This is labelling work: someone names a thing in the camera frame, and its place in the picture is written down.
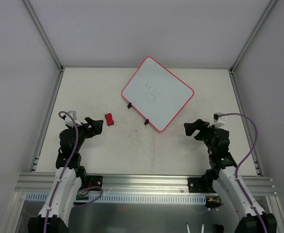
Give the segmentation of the red whiteboard eraser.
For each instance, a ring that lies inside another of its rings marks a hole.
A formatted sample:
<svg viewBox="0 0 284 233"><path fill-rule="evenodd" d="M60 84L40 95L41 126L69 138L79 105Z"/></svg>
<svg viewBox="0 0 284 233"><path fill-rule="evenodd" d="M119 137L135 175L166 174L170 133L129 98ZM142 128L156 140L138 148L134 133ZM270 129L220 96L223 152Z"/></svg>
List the red whiteboard eraser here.
<svg viewBox="0 0 284 233"><path fill-rule="evenodd" d="M114 125L114 120L111 113L105 114L105 119L108 126Z"/></svg>

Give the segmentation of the pink framed whiteboard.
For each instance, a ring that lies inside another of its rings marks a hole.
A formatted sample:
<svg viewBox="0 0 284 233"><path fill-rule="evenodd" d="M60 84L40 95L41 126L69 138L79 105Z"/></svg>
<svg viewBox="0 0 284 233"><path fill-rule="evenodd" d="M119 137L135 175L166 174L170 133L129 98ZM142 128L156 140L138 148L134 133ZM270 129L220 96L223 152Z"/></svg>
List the pink framed whiteboard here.
<svg viewBox="0 0 284 233"><path fill-rule="evenodd" d="M157 131L164 131L194 90L152 57L146 57L121 92Z"/></svg>

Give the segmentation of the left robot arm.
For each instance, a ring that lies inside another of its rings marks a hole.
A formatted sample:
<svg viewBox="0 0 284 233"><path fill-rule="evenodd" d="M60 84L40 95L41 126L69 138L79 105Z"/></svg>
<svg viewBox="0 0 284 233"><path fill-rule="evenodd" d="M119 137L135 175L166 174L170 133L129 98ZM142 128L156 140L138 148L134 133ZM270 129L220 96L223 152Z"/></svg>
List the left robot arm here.
<svg viewBox="0 0 284 233"><path fill-rule="evenodd" d="M77 195L93 190L103 195L101 184L90 184L86 169L82 166L79 150L86 139L100 135L103 120L85 118L79 123L72 116L63 115L66 129L59 134L60 147L56 160L56 172L51 190L37 216L30 217L27 228L30 233L67 233L71 210L76 206Z"/></svg>

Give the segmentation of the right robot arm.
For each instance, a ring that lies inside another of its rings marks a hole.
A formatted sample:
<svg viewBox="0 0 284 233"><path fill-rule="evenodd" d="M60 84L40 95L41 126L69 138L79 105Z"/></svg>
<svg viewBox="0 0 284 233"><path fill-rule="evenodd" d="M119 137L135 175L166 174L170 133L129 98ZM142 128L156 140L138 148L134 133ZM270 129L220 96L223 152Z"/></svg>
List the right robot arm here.
<svg viewBox="0 0 284 233"><path fill-rule="evenodd" d="M238 174L237 163L229 151L229 132L222 129L224 124L224 117L216 117L213 123L201 119L184 123L186 136L197 132L194 139L206 145L211 166L199 179L188 179L189 192L217 193L221 202L238 216L236 233L275 233L275 216L258 204Z"/></svg>

